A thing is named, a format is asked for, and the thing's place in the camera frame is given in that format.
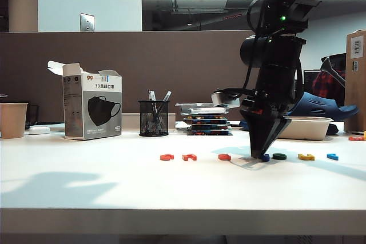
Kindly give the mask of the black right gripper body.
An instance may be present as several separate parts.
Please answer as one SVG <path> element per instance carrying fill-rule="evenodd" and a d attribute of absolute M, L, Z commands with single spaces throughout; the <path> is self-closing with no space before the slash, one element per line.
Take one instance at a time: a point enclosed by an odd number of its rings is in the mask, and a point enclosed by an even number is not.
<path fill-rule="evenodd" d="M 275 119 L 295 104 L 296 89 L 240 89 L 241 95 L 247 98 L 241 102 L 240 113 L 245 119 Z"/>

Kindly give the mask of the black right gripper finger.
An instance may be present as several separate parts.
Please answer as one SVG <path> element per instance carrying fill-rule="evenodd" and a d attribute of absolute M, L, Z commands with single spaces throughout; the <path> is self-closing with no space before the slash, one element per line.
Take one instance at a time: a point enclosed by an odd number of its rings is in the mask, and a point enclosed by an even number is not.
<path fill-rule="evenodd" d="M 265 119 L 261 121 L 259 133 L 259 158 L 262 158 L 270 145 L 278 138 L 278 136 L 290 123 L 291 119 L 285 117 Z"/>
<path fill-rule="evenodd" d="M 261 115 L 244 109 L 241 109 L 240 113 L 248 124 L 251 156 L 253 158 L 261 158 L 264 154 L 266 141 L 265 129 L 263 128 L 265 121 Z"/>

